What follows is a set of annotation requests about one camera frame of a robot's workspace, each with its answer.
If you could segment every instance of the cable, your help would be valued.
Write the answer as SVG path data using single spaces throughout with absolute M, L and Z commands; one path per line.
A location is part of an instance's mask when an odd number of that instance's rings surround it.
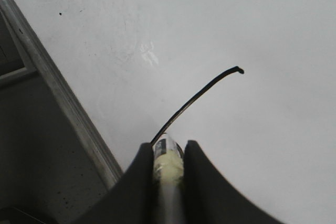
M 229 74 L 235 73 L 235 72 L 239 72 L 241 74 L 244 74 L 243 69 L 241 69 L 238 66 L 235 66 L 233 68 L 230 68 L 226 71 L 224 71 L 223 73 L 221 73 L 220 75 L 218 75 L 217 77 L 215 77 L 211 82 L 209 82 L 204 88 L 202 88 L 201 90 L 199 90 L 199 92 L 194 95 L 193 97 L 191 97 L 189 99 L 189 101 L 187 101 L 178 111 L 175 112 L 175 114 L 172 115 L 171 118 L 169 118 L 169 120 L 162 126 L 162 128 L 159 130 L 159 132 L 155 135 L 155 137 L 153 138 L 153 140 L 151 141 L 151 145 L 153 146 L 158 139 L 160 138 L 160 136 L 168 129 L 168 127 L 191 105 L 193 104 L 194 101 L 196 101 L 198 98 L 200 98 L 200 96 L 202 94 L 204 94 L 206 91 L 208 91 L 213 85 L 215 85 L 217 82 L 219 82 L 220 80 L 222 80 L 224 77 L 228 76 Z

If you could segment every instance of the black wire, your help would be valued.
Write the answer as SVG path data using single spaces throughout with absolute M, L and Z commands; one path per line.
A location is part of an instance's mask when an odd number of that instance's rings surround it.
M 160 138 L 160 136 L 168 129 L 168 127 L 191 105 L 194 101 L 196 101 L 202 94 L 204 94 L 206 91 L 208 91 L 213 85 L 215 85 L 217 82 L 222 80 L 224 77 L 228 76 L 229 74 L 239 72 L 241 74 L 244 73 L 243 69 L 241 69 L 238 66 L 235 66 L 233 68 L 230 68 L 223 73 L 221 73 L 219 76 L 215 77 L 211 82 L 209 82 L 204 88 L 199 90 L 199 92 L 191 97 L 189 101 L 187 101 L 178 111 L 173 114 L 171 118 L 162 126 L 162 128 L 159 130 L 159 132 L 155 135 L 153 140 L 151 141 L 151 145 L 153 146 Z

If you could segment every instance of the white surface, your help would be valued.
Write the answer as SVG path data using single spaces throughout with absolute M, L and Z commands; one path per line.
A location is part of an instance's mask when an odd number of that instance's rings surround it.
M 336 0 L 15 1 L 124 169 L 239 65 L 168 132 L 280 220 L 334 222 Z

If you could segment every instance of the black cable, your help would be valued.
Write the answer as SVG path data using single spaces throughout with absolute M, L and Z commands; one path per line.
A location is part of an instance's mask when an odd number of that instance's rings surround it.
M 151 141 L 151 145 L 153 146 L 160 136 L 168 129 L 168 127 L 191 105 L 193 104 L 194 101 L 196 101 L 202 94 L 204 94 L 206 91 L 208 91 L 213 85 L 215 85 L 217 82 L 222 80 L 224 77 L 228 76 L 229 74 L 239 72 L 241 74 L 244 73 L 243 69 L 241 69 L 238 66 L 235 66 L 233 68 L 230 68 L 223 73 L 221 73 L 219 76 L 215 77 L 211 82 L 209 82 L 204 88 L 199 90 L 199 92 L 191 97 L 189 101 L 187 101 L 178 111 L 173 114 L 171 118 L 162 126 L 162 128 L 159 130 L 159 132 L 155 135 L 153 140 Z

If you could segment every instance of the dark floor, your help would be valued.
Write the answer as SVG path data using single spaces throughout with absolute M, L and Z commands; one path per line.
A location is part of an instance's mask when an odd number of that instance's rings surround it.
M 0 208 L 20 205 L 70 223 L 106 192 L 37 74 L 0 87 Z

